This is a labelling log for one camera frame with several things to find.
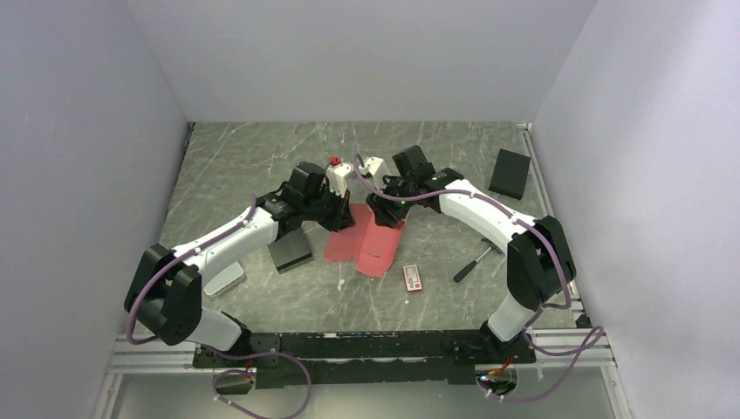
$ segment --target metal frame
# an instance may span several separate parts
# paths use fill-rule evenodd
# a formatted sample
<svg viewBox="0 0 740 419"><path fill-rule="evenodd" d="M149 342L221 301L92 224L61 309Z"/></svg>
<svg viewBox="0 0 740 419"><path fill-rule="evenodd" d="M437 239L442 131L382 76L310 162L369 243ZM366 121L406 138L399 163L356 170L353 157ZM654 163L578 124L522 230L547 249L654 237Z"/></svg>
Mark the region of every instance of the metal frame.
<svg viewBox="0 0 740 419"><path fill-rule="evenodd" d="M545 191L542 174L539 171L537 158L531 144L529 134L530 124L519 124L519 133L522 142L531 156L531 174L535 179L535 188L543 197L542 206L547 214L552 215L550 199ZM577 319L584 313L575 281L570 283L572 295L572 315ZM534 343L538 346L551 349L552 351L564 351L579 347L589 332L588 329L533 329L529 331ZM113 352L108 363L106 374L100 387L98 400L92 413L92 419L111 419L113 408L118 398L120 385L126 374L216 374L222 369L195 369L193 368L193 356L196 345L184 342L169 347L162 342L152 342L142 347L136 347L126 341L125 336L120 335L113 345ZM389 361L389 359L374 359L375 361ZM553 357L537 353L537 361L531 364L515 364L517 368L536 368L540 379L544 376L546 369L562 369L570 364L572 356ZM476 365L476 370L492 369L498 365ZM627 401L624 388L621 384L619 369L613 357L609 340L604 335L597 345L585 350L576 363L579 367L600 367L604 378L606 391L612 404L614 416L618 419L632 418L633 413Z"/></svg>

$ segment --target robotic arm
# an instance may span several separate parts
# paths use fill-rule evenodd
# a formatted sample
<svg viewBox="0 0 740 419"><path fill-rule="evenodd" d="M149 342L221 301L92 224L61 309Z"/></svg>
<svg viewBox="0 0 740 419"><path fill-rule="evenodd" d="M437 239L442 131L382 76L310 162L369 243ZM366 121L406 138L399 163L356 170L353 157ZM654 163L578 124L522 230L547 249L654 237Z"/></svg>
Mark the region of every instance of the robotic arm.
<svg viewBox="0 0 740 419"><path fill-rule="evenodd" d="M366 199L378 225L395 227L413 205L419 204L463 221L506 254L507 296L481 326L486 349L503 352L544 302L562 289L552 258L543 251L540 240L516 220L533 225L550 242L567 282L575 277L576 271L560 223L551 216L535 220L503 206L451 168L435 171L418 146L403 150L393 159L398 176L390 175L385 162L377 157L365 159L360 169L366 185L373 186L372 182L378 192ZM224 313L202 307L202 286L241 256L281 238L305 220L317 221L330 231L354 225L346 187L346 178L353 167L335 163L326 169L300 163L288 182L257 200L257 208L248 223L244 218L250 209L188 244L172 250L159 244L149 248L129 289L127 311L157 271L183 252L195 249L192 256L168 270L165 278L144 296L136 319L168 345L189 340L229 354L250 354L250 330ZM474 194L489 201L473 199ZM404 196L415 199L401 199ZM241 228L230 236L208 247L199 247L240 224Z"/></svg>

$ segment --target table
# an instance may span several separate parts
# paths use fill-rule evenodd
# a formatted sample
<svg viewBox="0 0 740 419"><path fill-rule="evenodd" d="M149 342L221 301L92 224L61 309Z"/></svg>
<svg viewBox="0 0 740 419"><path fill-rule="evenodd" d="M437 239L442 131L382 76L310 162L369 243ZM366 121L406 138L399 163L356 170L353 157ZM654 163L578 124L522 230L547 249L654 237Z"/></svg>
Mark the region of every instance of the table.
<svg viewBox="0 0 740 419"><path fill-rule="evenodd" d="M387 160L418 144L437 170L450 167L485 191L497 153L529 154L513 123L461 122L250 122L198 123L189 141L168 208L161 243L189 242L229 221L250 202L276 189L300 161L349 159L355 150ZM532 216L546 212L542 182L530 170L521 201L488 192ZM350 181L352 202L367 192ZM255 332L353 332L477 329L506 295L504 256L490 252L461 283L452 277L484 249L467 225L414 207L390 271L383 278L356 272L352 262L323 258L328 232L304 223L313 261L278 274L267 248L245 255L246 279L203 304L236 316ZM407 293L401 267L417 264L422 292ZM344 279L341 291L338 284ZM535 327L575 327L569 311L549 310Z"/></svg>

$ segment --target hammer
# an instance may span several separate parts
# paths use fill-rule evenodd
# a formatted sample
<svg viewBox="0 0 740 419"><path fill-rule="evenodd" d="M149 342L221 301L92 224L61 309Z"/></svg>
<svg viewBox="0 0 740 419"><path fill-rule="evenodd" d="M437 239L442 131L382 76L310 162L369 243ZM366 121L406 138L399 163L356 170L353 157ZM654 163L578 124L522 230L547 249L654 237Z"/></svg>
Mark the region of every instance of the hammer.
<svg viewBox="0 0 740 419"><path fill-rule="evenodd" d="M472 271L473 268L476 267L476 265L478 264L478 262L480 262L481 259L483 259L483 257L485 255L487 255L488 252L491 251L491 249L493 249L493 247L494 247L493 246L493 243L489 239L487 239L487 238L484 237L484 238L481 239L481 241L488 244L488 249L486 249L483 253L481 253L481 256L477 257L476 260L474 260L474 261L470 262L469 264L465 265L464 268L462 268L454 277L452 277L452 279L454 279L455 282L462 281L463 278L465 278L470 273L470 271Z"/></svg>

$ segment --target black box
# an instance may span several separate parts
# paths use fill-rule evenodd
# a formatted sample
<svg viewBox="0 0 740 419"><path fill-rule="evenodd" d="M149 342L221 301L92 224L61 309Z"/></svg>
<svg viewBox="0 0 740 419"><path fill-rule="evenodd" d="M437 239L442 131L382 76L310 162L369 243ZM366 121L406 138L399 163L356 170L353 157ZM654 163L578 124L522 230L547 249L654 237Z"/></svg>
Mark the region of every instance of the black box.
<svg viewBox="0 0 740 419"><path fill-rule="evenodd" d="M530 171L530 158L526 155L513 153L503 148L498 152L493 176L490 178L488 190L497 194L522 199L524 186L527 184L527 174Z"/></svg>

